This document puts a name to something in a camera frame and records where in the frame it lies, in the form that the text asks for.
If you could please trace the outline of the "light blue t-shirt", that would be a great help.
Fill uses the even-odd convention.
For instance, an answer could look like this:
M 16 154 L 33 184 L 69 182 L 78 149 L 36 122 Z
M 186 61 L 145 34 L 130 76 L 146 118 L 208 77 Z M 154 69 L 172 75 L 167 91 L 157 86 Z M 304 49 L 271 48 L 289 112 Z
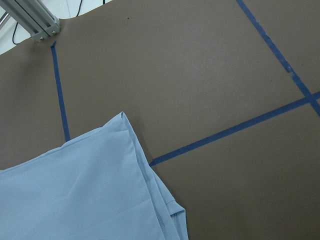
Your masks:
M 3 240 L 186 240 L 125 113 L 0 172 Z

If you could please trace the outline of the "blue tape grid lines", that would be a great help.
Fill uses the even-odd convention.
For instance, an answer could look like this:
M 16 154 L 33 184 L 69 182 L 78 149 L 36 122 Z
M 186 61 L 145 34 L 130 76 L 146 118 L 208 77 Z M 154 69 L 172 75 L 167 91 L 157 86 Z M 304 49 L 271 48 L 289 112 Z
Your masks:
M 320 115 L 245 0 L 113 0 L 65 20 L 52 58 L 66 138 L 125 112 L 151 166 L 302 107 Z

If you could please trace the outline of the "aluminium frame post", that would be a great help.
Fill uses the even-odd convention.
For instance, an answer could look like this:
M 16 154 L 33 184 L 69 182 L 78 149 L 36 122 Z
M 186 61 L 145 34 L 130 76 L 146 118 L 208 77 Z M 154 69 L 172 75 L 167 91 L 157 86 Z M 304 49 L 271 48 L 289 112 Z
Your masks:
M 36 42 L 42 42 L 61 31 L 60 20 L 40 0 L 0 0 L 0 6 Z

